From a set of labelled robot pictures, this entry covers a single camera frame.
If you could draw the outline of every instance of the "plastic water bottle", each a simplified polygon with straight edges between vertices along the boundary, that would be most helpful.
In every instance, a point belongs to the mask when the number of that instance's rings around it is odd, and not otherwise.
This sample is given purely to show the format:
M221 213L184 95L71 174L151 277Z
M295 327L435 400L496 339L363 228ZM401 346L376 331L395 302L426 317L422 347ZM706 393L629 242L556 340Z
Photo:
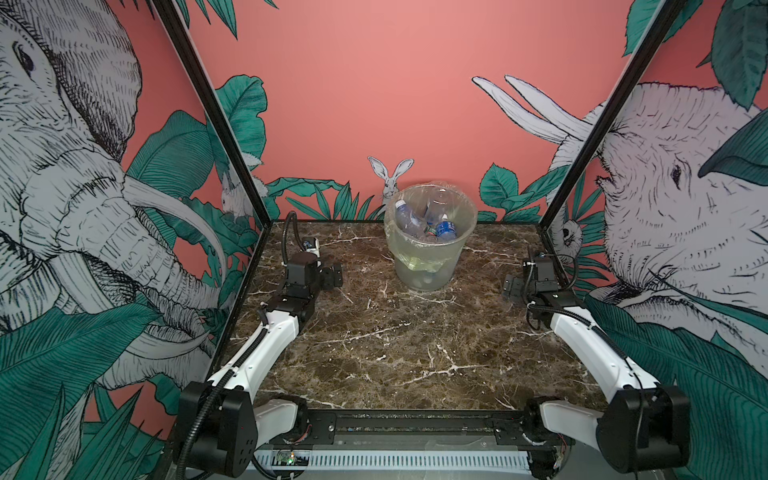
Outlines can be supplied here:
M406 232L411 237L424 237L424 230L427 223L406 203L405 200L395 202L395 222L400 230Z
M456 227L448 216L450 200L449 192L441 188L427 201L427 210L424 213L430 230L433 230L433 234L444 242L456 240Z

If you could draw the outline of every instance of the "marble tabletop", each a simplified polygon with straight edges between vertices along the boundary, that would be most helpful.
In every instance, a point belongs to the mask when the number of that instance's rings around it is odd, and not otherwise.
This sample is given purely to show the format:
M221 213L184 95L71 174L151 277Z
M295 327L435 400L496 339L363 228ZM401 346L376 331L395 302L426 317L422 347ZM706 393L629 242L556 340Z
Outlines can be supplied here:
M277 223L249 285L224 361L259 322L257 310L283 279ZM478 225L453 280L431 293L398 280L381 223L301 223L302 237L340 261L344 286L321 292L315 316L286 348L257 395L301 396L310 408L522 409L532 396L559 396L603 409L604 397L570 348L525 322L500 296L521 276L533 226ZM290 251L296 250L290 244Z

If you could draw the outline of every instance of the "trash bin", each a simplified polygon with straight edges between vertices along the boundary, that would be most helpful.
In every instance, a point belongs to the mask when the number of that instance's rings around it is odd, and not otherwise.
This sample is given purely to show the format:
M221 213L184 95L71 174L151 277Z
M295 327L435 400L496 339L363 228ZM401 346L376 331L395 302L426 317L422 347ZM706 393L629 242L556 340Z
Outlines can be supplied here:
M404 233L395 222L395 202L405 200L414 211L424 213L427 200L438 189L447 190L455 198L450 215L458 238L447 243L419 241ZM478 220L475 203L458 188L443 182L414 185L395 194L384 213L384 232L395 271L405 285L423 291L442 288L453 277L453 270L464 243L472 235Z

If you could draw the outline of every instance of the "white vented panel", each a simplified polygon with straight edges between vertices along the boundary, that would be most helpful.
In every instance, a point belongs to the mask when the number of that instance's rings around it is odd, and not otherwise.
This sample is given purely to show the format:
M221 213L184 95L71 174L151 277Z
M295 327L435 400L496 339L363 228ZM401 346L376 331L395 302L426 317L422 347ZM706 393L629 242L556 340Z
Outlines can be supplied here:
M310 470L462 470L472 472L530 473L526 452L447 452L403 450L317 450L310 456ZM271 451L257 451L261 465L272 464ZM278 467L304 470L306 467Z

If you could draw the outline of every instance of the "blue bottle label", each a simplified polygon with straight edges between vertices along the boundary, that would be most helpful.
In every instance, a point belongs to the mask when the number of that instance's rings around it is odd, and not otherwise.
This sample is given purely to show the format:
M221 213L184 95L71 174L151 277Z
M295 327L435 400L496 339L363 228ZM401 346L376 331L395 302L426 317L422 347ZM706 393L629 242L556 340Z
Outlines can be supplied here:
M455 236L456 235L456 227L453 224L453 222L449 222L449 221L446 220L446 221L438 223L435 226L435 233L437 234L438 237L442 237L446 233L453 233L454 236Z

